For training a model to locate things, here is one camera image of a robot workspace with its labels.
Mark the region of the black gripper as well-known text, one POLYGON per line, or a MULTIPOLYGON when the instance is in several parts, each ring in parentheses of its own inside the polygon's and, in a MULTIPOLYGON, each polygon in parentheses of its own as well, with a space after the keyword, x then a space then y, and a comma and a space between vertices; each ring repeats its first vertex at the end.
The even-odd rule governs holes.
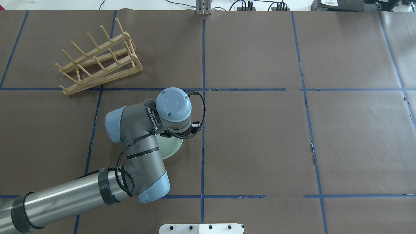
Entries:
POLYGON ((165 138, 177 138, 177 139, 191 139, 193 138, 200 130, 202 130, 202 123, 200 121, 190 123, 189 127, 184 132, 173 132, 169 129, 161 133, 161 137, 165 138))

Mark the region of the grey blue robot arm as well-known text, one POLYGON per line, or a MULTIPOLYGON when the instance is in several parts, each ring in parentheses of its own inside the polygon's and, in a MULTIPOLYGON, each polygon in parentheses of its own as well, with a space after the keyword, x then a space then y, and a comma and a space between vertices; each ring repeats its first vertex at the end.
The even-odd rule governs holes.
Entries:
POLYGON ((114 167, 89 172, 71 182, 38 192, 28 192, 1 205, 1 233, 25 234, 47 225, 138 197, 156 201, 170 191, 156 136, 190 139, 203 121, 192 121, 190 97, 203 95, 170 87, 156 99, 147 99, 107 113, 105 127, 114 143, 124 144, 114 167))

